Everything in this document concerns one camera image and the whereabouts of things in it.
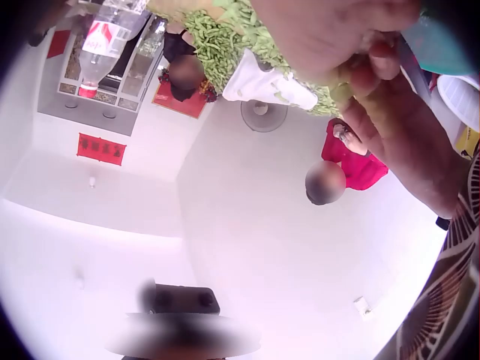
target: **person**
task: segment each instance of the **person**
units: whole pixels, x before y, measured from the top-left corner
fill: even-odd
[[[170,63],[168,75],[172,96],[178,101],[191,98],[205,79],[202,62],[195,56],[192,35],[180,24],[168,23],[163,54]]]
[[[478,273],[472,258],[478,263],[479,152],[469,161],[454,150],[432,110],[400,72],[394,48],[375,42],[361,62],[351,62],[368,31],[402,30],[418,19],[420,2],[252,0],[252,6],[304,77],[348,82],[353,96],[336,99],[345,123],[413,196],[451,219],[425,287],[375,360],[461,358],[462,338],[478,339],[479,298],[468,289],[478,283],[470,273]],[[478,355],[475,343],[470,348]]]
[[[305,178],[307,197],[312,204],[332,203],[345,188],[366,190],[388,173],[387,166],[341,119],[331,119],[326,133],[321,162],[324,165],[314,166]]]
[[[170,23],[166,31],[164,55],[170,62],[171,92],[174,98],[183,101],[190,98],[205,79],[204,68],[195,56],[193,36],[182,25]],[[318,97],[293,79],[292,74],[286,78],[283,72],[271,68],[270,64],[259,62],[249,49],[244,50],[222,96],[228,101],[294,104],[306,110],[312,109],[318,102]]]

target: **ceiling fixture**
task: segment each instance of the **ceiling fixture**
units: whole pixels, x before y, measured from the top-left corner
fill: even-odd
[[[270,132],[283,124],[287,117],[288,106],[250,100],[242,101],[240,110],[243,121],[250,129],[258,132]]]

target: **white wall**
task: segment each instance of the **white wall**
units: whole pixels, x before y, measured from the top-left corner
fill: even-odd
[[[104,350],[103,332],[139,311],[144,281],[196,286],[181,239],[80,224],[5,200],[0,233],[1,302],[38,360],[120,360]]]
[[[46,49],[25,47],[0,92],[0,194],[30,147],[37,85]]]
[[[157,87],[158,75],[155,75],[140,107],[131,137],[36,113],[34,147],[60,156],[77,158],[78,134],[81,132],[127,145],[121,167],[106,163],[100,164],[101,166],[164,181],[175,181],[213,104],[207,104],[200,118],[193,119],[152,104]],[[91,162],[85,158],[77,160]]]
[[[252,132],[239,103],[219,101],[179,173],[198,281],[216,292],[223,315],[263,332],[254,359],[372,359],[443,242],[436,216],[392,174],[334,204],[308,201],[305,174],[326,123],[289,109],[274,132]],[[374,308],[370,322],[354,308],[360,296]]]
[[[121,173],[98,161],[77,161],[32,149],[12,177],[5,198],[47,214],[105,228],[181,237],[173,183]],[[96,178],[91,189],[89,178]]]

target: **red banner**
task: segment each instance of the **red banner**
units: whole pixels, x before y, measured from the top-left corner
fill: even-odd
[[[127,145],[113,143],[99,137],[80,134],[77,156],[103,161],[121,166],[123,153]]]

